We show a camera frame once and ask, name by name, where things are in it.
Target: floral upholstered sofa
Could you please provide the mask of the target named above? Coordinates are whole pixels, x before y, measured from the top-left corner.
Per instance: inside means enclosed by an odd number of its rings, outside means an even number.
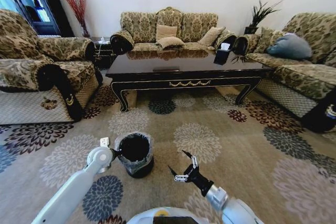
[[[332,99],[336,100],[336,97],[328,97],[334,95],[336,87],[336,14],[297,14],[282,31],[273,32],[266,41],[272,45],[285,33],[295,33],[304,38],[312,49],[312,57],[292,60],[255,52],[261,41],[258,34],[238,37],[236,52],[275,69],[257,88],[265,95],[299,118],[318,104],[323,111]]]
[[[216,27],[218,15],[213,13],[182,13],[172,7],[157,13],[124,12],[121,14],[121,31],[111,36],[112,51],[116,55],[132,51],[133,54],[163,51],[155,43],[156,25],[177,26],[177,38],[185,42],[186,50],[210,50],[220,48],[221,43],[227,42],[233,46],[236,36],[224,30],[212,46],[207,47],[197,43],[211,27]]]
[[[102,81],[87,38],[40,38],[0,9],[0,124],[77,121]]]

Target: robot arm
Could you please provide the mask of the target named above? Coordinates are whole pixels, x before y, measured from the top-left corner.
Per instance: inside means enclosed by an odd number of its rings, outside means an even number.
[[[225,224],[264,224],[242,200],[229,198],[222,188],[214,185],[214,182],[203,177],[199,171],[196,156],[182,150],[191,160],[192,164],[185,170],[183,175],[178,175],[170,169],[174,180],[178,182],[193,182],[217,211],[222,211],[222,220]]]
[[[108,138],[102,138],[100,143],[100,147],[90,152],[88,165],[64,183],[32,224],[60,224],[67,221],[92,186],[94,176],[104,172],[116,158],[114,150],[108,148]]]

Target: floral patterned rug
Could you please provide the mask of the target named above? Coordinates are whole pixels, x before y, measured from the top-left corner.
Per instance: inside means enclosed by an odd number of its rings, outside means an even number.
[[[120,112],[109,79],[77,123],[0,126],[0,220],[30,223],[45,203],[86,165],[99,139],[125,132],[154,139],[154,169],[131,178],[119,160],[97,175],[68,223],[119,223],[159,206],[186,208],[221,223],[192,184],[175,183],[197,156],[200,171],[246,202],[264,223],[336,223],[336,135],[303,129],[256,93],[234,104],[234,88],[128,92]]]

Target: vase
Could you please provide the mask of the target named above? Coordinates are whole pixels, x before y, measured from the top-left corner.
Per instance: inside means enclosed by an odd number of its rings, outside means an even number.
[[[88,30],[86,28],[85,22],[83,22],[82,24],[80,24],[80,26],[82,28],[82,35],[83,35],[83,37],[90,38],[90,34],[89,34],[89,32],[88,32]]]
[[[258,30],[258,27],[247,26],[245,27],[244,34],[255,34],[257,30]]]

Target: black glossy coffee table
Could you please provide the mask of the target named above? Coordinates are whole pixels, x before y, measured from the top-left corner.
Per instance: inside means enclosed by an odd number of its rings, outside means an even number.
[[[270,71],[272,68],[233,52],[216,57],[203,50],[131,51],[117,56],[106,76],[112,78],[111,89],[121,111],[126,112],[128,103],[122,92],[127,90],[244,85],[236,99],[236,104],[241,104]]]

